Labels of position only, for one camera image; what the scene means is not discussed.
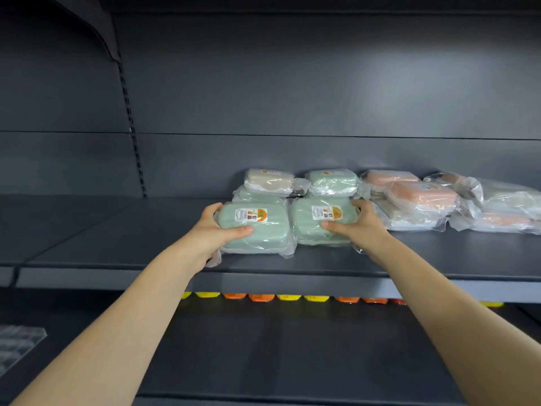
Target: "finger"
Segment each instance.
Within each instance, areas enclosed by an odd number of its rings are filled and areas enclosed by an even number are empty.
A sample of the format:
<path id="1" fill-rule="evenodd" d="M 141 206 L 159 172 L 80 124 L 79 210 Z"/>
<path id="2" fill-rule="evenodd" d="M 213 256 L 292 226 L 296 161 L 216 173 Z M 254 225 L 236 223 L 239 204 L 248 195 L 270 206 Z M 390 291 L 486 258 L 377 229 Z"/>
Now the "finger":
<path id="1" fill-rule="evenodd" d="M 372 203 L 366 199 L 355 199 L 351 203 L 361 211 L 373 211 Z"/>
<path id="2" fill-rule="evenodd" d="M 215 204 L 212 204 L 212 205 L 209 205 L 207 206 L 204 210 L 203 210 L 203 213 L 201 214 L 201 219 L 204 219 L 204 218 L 212 218 L 214 216 L 214 214 L 222 207 L 222 203 L 221 202 L 217 202 Z"/>
<path id="3" fill-rule="evenodd" d="M 321 227 L 329 232 L 335 232 L 344 235 L 345 237 L 348 237 L 349 232 L 351 231 L 351 225 L 341 224 L 335 221 L 323 221 L 321 222 Z"/>
<path id="4" fill-rule="evenodd" d="M 223 233 L 223 243 L 232 241 L 234 239 L 240 239 L 247 237 L 248 235 L 254 232 L 254 227 L 251 225 L 247 226 L 237 226 L 236 228 L 231 228 L 230 230 L 222 230 Z"/>

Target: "hand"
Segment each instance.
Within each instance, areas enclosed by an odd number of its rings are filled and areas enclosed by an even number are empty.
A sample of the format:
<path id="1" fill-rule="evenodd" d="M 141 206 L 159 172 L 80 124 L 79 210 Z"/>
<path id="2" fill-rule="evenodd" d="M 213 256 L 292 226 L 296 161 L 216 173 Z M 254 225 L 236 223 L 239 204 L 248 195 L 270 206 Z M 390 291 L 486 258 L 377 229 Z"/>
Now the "hand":
<path id="1" fill-rule="evenodd" d="M 214 214 L 221 208 L 221 202 L 207 206 L 198 223 L 168 248 L 181 250 L 184 259 L 186 255 L 194 259 L 193 274 L 203 269 L 207 260 L 220 246 L 234 239 L 247 237 L 254 231 L 252 226 L 239 226 L 228 230 L 220 228 L 214 221 Z"/>
<path id="2" fill-rule="evenodd" d="M 364 199 L 352 201 L 353 206 L 360 209 L 354 224 L 341 224 L 336 221 L 323 221 L 321 227 L 330 232 L 343 235 L 351 239 L 355 245 L 365 250 L 374 259 L 379 250 L 391 235 L 383 226 L 380 218 L 375 214 L 372 203 Z"/>

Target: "forearm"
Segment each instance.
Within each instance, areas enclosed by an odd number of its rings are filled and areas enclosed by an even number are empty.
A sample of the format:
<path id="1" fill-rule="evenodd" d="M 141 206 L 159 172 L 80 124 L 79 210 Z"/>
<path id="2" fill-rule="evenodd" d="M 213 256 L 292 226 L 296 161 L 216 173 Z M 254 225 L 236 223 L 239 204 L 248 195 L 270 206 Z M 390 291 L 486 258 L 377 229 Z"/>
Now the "forearm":
<path id="1" fill-rule="evenodd" d="M 158 255 L 13 405 L 131 405 L 193 265 L 180 248 Z"/>
<path id="2" fill-rule="evenodd" d="M 398 240 L 387 239 L 374 257 L 388 271 L 471 406 L 539 402 L 539 344 Z"/>

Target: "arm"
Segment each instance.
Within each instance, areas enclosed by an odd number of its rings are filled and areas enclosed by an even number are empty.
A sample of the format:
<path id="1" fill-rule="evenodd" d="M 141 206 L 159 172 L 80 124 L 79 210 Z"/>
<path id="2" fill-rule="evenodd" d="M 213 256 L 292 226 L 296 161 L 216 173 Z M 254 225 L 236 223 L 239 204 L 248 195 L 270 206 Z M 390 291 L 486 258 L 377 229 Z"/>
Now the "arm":
<path id="1" fill-rule="evenodd" d="M 349 237 L 382 266 L 421 323 L 470 406 L 541 404 L 541 345 L 457 287 L 383 227 L 368 201 Z"/>
<path id="2" fill-rule="evenodd" d="M 222 230 L 208 206 L 200 221 L 160 253 L 12 406 L 131 405 L 184 289 L 224 243 L 253 232 Z"/>

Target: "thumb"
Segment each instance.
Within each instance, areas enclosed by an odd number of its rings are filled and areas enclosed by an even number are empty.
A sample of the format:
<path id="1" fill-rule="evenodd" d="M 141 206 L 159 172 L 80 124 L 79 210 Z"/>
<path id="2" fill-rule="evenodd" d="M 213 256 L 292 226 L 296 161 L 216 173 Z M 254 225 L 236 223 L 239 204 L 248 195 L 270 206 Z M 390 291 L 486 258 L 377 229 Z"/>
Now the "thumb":
<path id="1" fill-rule="evenodd" d="M 232 241 L 234 239 L 247 237 L 248 235 L 253 233 L 254 227 L 250 225 L 237 226 L 236 228 L 221 231 L 223 232 L 223 243 L 225 244 L 226 242 Z"/>
<path id="2" fill-rule="evenodd" d="M 335 232 L 345 237 L 349 237 L 349 232 L 351 231 L 351 226 L 348 224 L 341 224 L 335 221 L 323 221 L 321 222 L 321 227 L 329 232 Z"/>

